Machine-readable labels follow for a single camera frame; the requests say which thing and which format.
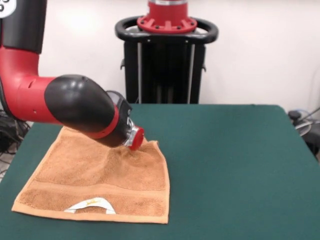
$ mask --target white wall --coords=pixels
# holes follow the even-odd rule
[[[41,75],[83,74],[125,94],[117,21],[147,0],[49,0]],[[189,0],[191,16],[215,23],[201,103],[320,105],[320,0]]]

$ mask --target black object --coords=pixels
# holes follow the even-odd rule
[[[318,108],[316,108],[315,110],[313,110],[312,112],[310,112],[307,116],[301,118],[301,119],[299,120],[299,123],[301,123],[303,120],[311,117],[312,115],[314,115],[314,114],[317,113],[318,111],[320,111],[320,106],[319,106]]]
[[[302,114],[299,111],[289,111],[288,116],[292,121],[292,124],[294,126],[298,126],[300,124],[304,123],[304,120],[306,120],[308,117],[310,117],[312,114],[308,114],[307,117],[302,118]],[[306,126],[304,129],[309,128],[310,130],[305,133],[302,138],[305,142],[305,144],[308,146],[309,150],[312,152],[314,156],[316,156],[319,153],[320,150],[320,125],[319,124],[311,124],[310,126]]]
[[[218,28],[195,18],[206,33],[150,33],[136,27],[138,18],[123,19],[115,26],[117,37],[124,40],[128,102],[198,104],[205,44],[217,39]]]
[[[118,109],[118,122],[108,135],[96,139],[110,147],[120,146],[128,138],[127,123],[132,108],[116,91],[105,92],[98,84],[82,75],[63,75],[52,80],[44,92],[51,114],[63,125],[85,133],[108,128]]]
[[[2,44],[13,49],[40,54],[46,19],[47,0],[17,0],[16,9],[2,19]]]
[[[302,114],[298,111],[289,111],[288,116],[292,120],[293,125],[296,126],[299,123],[299,119],[301,118]]]
[[[12,144],[18,149],[29,129],[26,122],[15,120],[0,110],[0,153],[11,154],[9,148]]]

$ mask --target black handle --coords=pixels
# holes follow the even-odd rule
[[[16,9],[13,14],[2,20],[3,45],[7,48],[40,54],[44,39],[46,11],[47,0],[16,0]]]
[[[219,30],[216,25],[207,20],[193,18],[198,23],[198,28],[206,30],[206,33],[190,32],[181,34],[159,34],[150,33],[140,29],[130,29],[137,26],[140,16],[128,17],[120,20],[115,25],[116,36],[124,41],[137,43],[190,43],[190,44],[209,44],[217,40]]]

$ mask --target green table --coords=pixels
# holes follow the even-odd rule
[[[170,175],[169,224],[76,222],[11,212],[60,127],[35,124],[0,183],[1,240],[319,240],[320,170],[267,105],[134,105]]]

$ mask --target cable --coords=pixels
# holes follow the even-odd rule
[[[8,116],[0,109],[0,157],[3,154],[15,155],[31,127],[21,120]],[[10,161],[0,159],[0,163],[10,165]],[[8,169],[0,169],[0,180]]]
[[[300,112],[300,113],[305,113],[307,116],[310,116],[310,119],[311,120],[314,120],[313,117],[310,115],[310,112],[308,112],[307,110],[304,110],[304,109],[295,109],[293,111],[296,111],[296,112]]]
[[[311,125],[314,125],[314,124],[320,124],[320,120],[318,120],[318,121],[307,121],[305,123],[302,123],[300,125],[295,126],[295,129],[299,130],[301,128],[304,128],[304,127],[307,127],[307,126],[311,126]]]
[[[303,137],[304,135],[306,135],[307,133],[309,133],[310,130],[311,130],[311,128],[312,128],[312,125],[310,124],[310,125],[308,126],[308,129],[306,129],[305,131],[303,131],[303,132],[300,133],[300,137]]]
[[[315,109],[314,111],[312,111],[311,113],[309,113],[307,116],[301,118],[298,123],[301,123],[303,120],[306,120],[307,118],[311,117],[313,114],[315,114],[315,113],[318,112],[318,111],[320,111],[320,107],[318,107],[317,109]]]
[[[0,159],[0,162],[2,162],[2,163],[4,163],[4,164],[8,164],[8,165],[10,165],[10,164],[11,164],[10,162],[8,162],[8,161],[4,161],[4,160],[2,160],[2,159]]]

